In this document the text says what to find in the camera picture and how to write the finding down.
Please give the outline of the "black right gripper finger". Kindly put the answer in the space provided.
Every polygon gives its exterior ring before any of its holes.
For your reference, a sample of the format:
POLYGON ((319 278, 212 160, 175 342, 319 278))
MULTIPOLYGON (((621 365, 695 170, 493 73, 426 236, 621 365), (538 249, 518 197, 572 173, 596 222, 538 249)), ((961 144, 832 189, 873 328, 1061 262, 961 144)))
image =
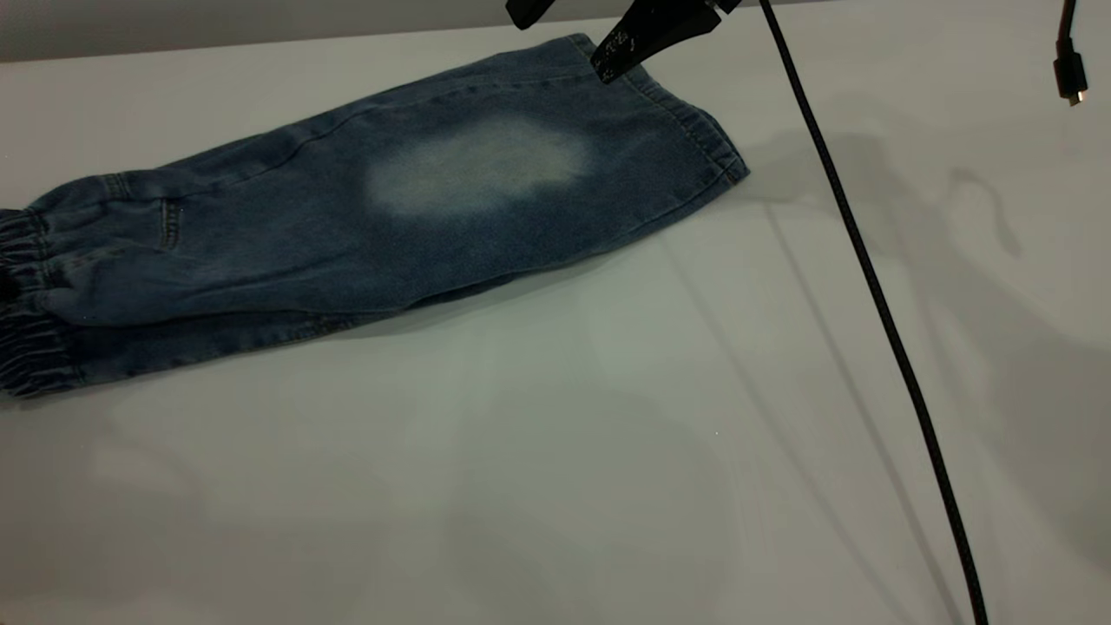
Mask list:
POLYGON ((651 56, 714 31, 740 1, 634 1, 595 46, 595 75, 609 84, 651 56))
POLYGON ((539 23, 556 0, 508 0, 506 11, 519 30, 528 30, 539 23))

